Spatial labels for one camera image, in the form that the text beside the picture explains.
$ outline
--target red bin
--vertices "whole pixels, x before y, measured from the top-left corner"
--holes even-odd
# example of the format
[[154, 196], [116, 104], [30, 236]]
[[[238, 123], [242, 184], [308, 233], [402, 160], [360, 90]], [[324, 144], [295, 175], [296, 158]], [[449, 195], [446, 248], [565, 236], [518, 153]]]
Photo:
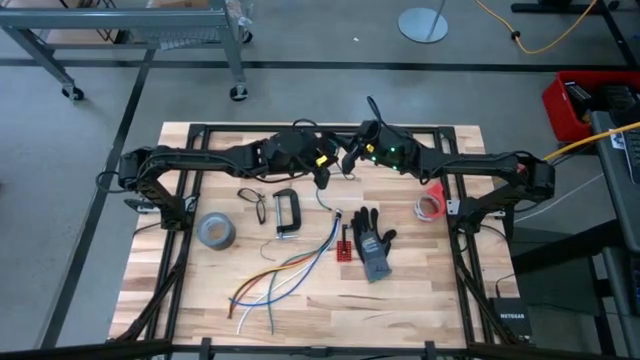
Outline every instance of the red bin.
[[551, 85], [542, 93], [542, 102], [547, 109], [549, 121], [556, 139], [576, 142], [591, 136], [591, 125], [578, 120], [573, 111], [564, 83], [574, 81], [591, 96], [606, 84], [627, 84], [640, 91], [640, 72], [636, 71], [561, 71]]

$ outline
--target gray duct tape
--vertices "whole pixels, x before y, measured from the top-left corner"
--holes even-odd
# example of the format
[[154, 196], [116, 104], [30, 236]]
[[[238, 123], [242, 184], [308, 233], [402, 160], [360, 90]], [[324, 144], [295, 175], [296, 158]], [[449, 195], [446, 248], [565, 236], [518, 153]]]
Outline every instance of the gray duct tape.
[[[211, 239], [211, 232], [216, 227], [223, 227], [224, 233], [217, 239]], [[200, 222], [198, 222], [198, 228], [196, 229], [198, 239], [203, 244], [214, 250], [223, 250], [233, 244], [233, 240], [236, 238], [236, 228], [231, 223], [231, 220], [225, 214], [211, 213], [205, 215]]]

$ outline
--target yellow tag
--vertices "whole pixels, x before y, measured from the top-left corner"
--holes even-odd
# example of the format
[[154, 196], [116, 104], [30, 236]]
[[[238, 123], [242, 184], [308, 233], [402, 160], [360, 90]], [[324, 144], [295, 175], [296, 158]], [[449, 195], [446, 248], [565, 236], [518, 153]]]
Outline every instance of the yellow tag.
[[329, 159], [327, 158], [327, 156], [326, 156], [326, 155], [322, 155], [321, 157], [319, 157], [319, 158], [317, 158], [317, 159], [316, 159], [316, 165], [318, 165], [318, 166], [322, 166], [322, 164], [324, 164], [325, 162], [327, 162], [327, 160], [329, 160]]

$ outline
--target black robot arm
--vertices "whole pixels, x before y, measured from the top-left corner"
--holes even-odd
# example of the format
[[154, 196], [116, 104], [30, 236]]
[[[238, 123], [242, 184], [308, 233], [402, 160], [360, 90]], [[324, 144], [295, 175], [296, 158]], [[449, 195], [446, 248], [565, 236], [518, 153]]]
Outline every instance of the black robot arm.
[[554, 168], [527, 152], [446, 154], [422, 145], [409, 131], [380, 121], [363, 122], [354, 136], [330, 133], [324, 136], [347, 151], [342, 158], [346, 174], [351, 173], [359, 158], [392, 168], [401, 175], [409, 173], [422, 184], [442, 175], [456, 174], [505, 180], [504, 186], [480, 198], [468, 197], [449, 204], [449, 215], [455, 219], [453, 227], [462, 232], [479, 232], [487, 214], [506, 211], [512, 215], [514, 206], [522, 200], [540, 203], [554, 195]]
[[[193, 211], [185, 199], [172, 195], [158, 180], [170, 170], [222, 171], [233, 177], [278, 182], [312, 173], [314, 182], [324, 189], [329, 181], [328, 167], [338, 158], [336, 146], [312, 130], [292, 128], [268, 139], [225, 150], [187, 150], [168, 146], [141, 148], [122, 155], [118, 185], [140, 193], [160, 210], [161, 226], [185, 230], [193, 225]], [[288, 174], [281, 180], [264, 180], [269, 175]]]

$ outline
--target duct tape roll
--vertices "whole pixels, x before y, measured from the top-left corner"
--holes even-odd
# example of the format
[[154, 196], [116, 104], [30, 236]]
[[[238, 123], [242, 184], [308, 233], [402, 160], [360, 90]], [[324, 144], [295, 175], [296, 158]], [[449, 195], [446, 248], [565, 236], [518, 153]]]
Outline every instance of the duct tape roll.
[[[434, 212], [425, 213], [422, 210], [422, 203], [429, 203], [434, 209]], [[446, 203], [444, 201], [444, 188], [442, 187], [442, 183], [438, 182], [434, 186], [427, 189], [427, 193], [420, 196], [420, 198], [416, 201], [416, 204], [413, 208], [413, 212], [416, 214], [418, 219], [426, 222], [431, 222], [436, 219], [441, 218], [446, 210]]]
[[[212, 239], [212, 234], [222, 231], [222, 235]], [[236, 228], [227, 215], [221, 213], [211, 213], [205, 215], [196, 229], [196, 234], [201, 243], [213, 250], [224, 250], [233, 244], [236, 238]]]

